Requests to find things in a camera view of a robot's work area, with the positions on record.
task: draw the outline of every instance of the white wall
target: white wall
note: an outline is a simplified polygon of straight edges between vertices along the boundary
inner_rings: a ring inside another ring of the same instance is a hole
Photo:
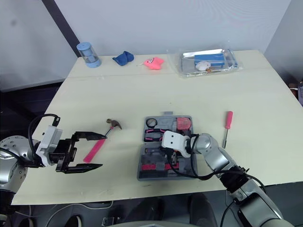
[[[63,81],[77,57],[40,0],[0,0],[0,89]]]
[[[303,0],[292,0],[265,56],[285,82],[303,80]]]
[[[290,0],[55,0],[100,55],[207,48],[264,52]]]

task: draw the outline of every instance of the hammer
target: hammer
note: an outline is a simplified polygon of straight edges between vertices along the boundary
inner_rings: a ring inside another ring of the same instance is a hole
[[[111,125],[110,125],[108,131],[106,132],[105,136],[107,136],[113,130],[113,128],[116,126],[118,126],[120,129],[122,129],[121,125],[116,120],[107,119],[106,122]],[[90,152],[85,156],[83,161],[85,163],[90,163],[92,161],[92,159],[94,158],[94,156],[96,155],[96,153],[100,150],[100,148],[102,147],[104,142],[105,142],[105,139],[98,140],[98,142],[94,145],[94,147],[90,150]]]

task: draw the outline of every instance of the pink screwdriver handle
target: pink screwdriver handle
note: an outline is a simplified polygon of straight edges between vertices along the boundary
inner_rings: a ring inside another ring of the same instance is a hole
[[[225,123],[225,128],[226,129],[230,129],[231,128],[232,115],[233,115],[232,111],[227,112],[226,123]]]
[[[90,152],[85,156],[85,158],[83,159],[83,161],[85,163],[90,163],[92,161],[92,159],[94,158],[94,156],[96,155],[96,153],[100,150],[100,148],[103,146],[104,142],[106,139],[103,140],[98,140],[98,142],[94,145],[94,147],[90,150]]]

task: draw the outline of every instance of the gray toolbox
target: gray toolbox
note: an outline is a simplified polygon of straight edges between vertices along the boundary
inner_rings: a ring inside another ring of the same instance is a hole
[[[177,130],[177,118],[189,119],[191,123],[189,130]],[[139,181],[190,179],[176,174],[171,169],[165,152],[161,149],[162,136],[165,130],[190,136],[194,133],[192,118],[186,115],[176,116],[172,115],[172,113],[171,115],[150,116],[145,118],[143,131],[144,144],[140,150],[137,173]],[[174,152],[172,164],[179,172],[193,175],[190,158],[183,157],[180,152]],[[193,155],[193,164],[195,170],[197,170],[195,154]]]

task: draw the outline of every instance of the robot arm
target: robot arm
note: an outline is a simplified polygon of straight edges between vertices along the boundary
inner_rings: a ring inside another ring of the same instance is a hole
[[[184,157],[190,157],[192,152],[202,154],[213,172],[232,170],[246,173],[246,170],[238,166],[232,157],[223,148],[219,147],[218,142],[206,133],[189,138],[175,132],[166,131],[163,135],[162,146],[178,150]],[[280,220],[280,222],[275,221],[275,226],[279,226],[277,223],[281,223],[281,226],[287,226],[284,225],[286,221],[282,220],[283,216],[278,207],[253,179],[249,179],[245,174],[234,174],[232,172],[221,173],[216,176],[238,205],[238,216],[244,226],[260,227],[263,224],[270,226],[272,220]]]
[[[69,166],[69,163],[74,161],[77,151],[75,143],[79,139],[101,140],[106,139],[106,136],[77,131],[70,139],[61,140],[61,134],[62,130],[48,126],[41,142],[32,140],[34,152],[29,140],[23,136],[11,136],[0,142],[0,222],[6,219],[7,214],[15,212],[10,204],[23,183],[29,167],[38,168],[57,164],[56,172],[73,174],[84,173],[102,166],[102,164],[86,163]]]

